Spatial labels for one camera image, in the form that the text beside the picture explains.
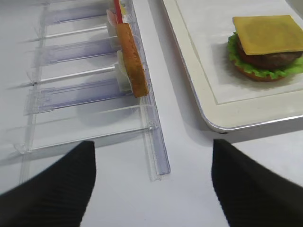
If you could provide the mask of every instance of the white surface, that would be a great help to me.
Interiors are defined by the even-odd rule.
[[[177,0],[188,32],[217,103],[301,90],[303,74],[275,83],[256,83],[241,75],[229,61],[228,37],[235,31],[232,18],[291,15],[303,20],[285,0]]]
[[[195,104],[161,2],[149,1],[152,14],[147,0],[134,3],[172,173],[162,181],[149,181],[140,138],[97,149],[96,185],[81,226],[228,227],[210,177],[212,140],[218,137],[303,185],[303,121],[221,136],[209,131]],[[33,157],[30,176],[59,157]],[[0,168],[0,185],[8,185],[17,172],[14,166]]]
[[[31,64],[26,52],[37,47],[34,26],[41,7],[29,6],[26,1],[0,0],[0,193],[18,185],[21,157],[15,156],[14,148],[5,139],[8,128],[27,124],[24,108],[29,87],[26,68]]]
[[[217,131],[232,131],[263,122],[297,118],[303,115],[302,90],[217,104],[177,2],[175,0],[163,0],[163,2],[174,29],[200,113],[208,125]],[[299,6],[301,7],[298,9],[303,10],[303,5],[299,4]]]

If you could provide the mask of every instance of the white tray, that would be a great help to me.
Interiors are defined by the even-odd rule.
[[[289,1],[303,13],[301,0]],[[217,104],[175,0],[163,0],[200,113],[217,132],[303,117],[303,90]]]

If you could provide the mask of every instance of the hamburger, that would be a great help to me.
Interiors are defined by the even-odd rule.
[[[272,82],[303,72],[303,30],[289,15],[234,17],[229,58],[255,81]]]

